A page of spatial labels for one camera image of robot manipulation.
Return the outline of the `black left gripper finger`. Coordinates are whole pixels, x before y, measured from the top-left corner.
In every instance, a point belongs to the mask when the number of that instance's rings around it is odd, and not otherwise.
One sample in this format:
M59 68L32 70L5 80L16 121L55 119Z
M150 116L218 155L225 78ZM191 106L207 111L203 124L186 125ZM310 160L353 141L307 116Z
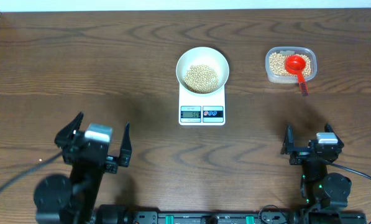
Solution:
M129 167L132 155L132 146L130 139L130 123L127 122L124 130L124 135L122 138L122 143L120 147L120 154L118 158L118 164L121 167Z
M72 142L75 133L79 130L81 122L83 120L83 112L79 112L76 117L67 124L63 129L61 129L55 136L54 143L60 147L66 147Z

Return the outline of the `red plastic measuring scoop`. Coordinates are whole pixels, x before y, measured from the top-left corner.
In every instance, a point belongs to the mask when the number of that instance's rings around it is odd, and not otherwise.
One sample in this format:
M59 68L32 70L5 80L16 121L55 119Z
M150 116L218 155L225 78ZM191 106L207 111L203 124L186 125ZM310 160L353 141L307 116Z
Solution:
M296 75L298 79L298 84L303 96L308 96L308 86L306 84L305 78L303 76L303 70L306 67L306 62L303 58L297 55L289 56L285 60L285 69L288 73Z

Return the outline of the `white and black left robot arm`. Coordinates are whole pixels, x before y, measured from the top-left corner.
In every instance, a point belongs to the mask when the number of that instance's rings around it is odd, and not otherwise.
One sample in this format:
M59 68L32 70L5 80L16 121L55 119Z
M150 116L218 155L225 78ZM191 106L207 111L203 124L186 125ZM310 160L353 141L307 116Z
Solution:
M83 113L61 129L54 143L61 149L64 163L72 167L69 176L50 175L34 191L37 223L133 223L133 213L124 206L95 207L105 173L116 174L128 167L132 146L130 124L125 125L118 156L110 156L112 128L90 124L80 130Z

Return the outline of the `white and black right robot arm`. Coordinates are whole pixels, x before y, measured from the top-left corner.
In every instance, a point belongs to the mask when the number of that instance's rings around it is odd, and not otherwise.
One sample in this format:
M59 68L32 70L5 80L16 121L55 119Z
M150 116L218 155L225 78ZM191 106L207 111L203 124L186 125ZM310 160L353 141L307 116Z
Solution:
M339 173L327 171L338 159L344 143L330 124L316 134L307 146L295 145L293 129L286 127L281 153L290 156L291 165L301 166L300 192L307 206L291 212L288 223L340 223L340 212L347 207L351 180Z

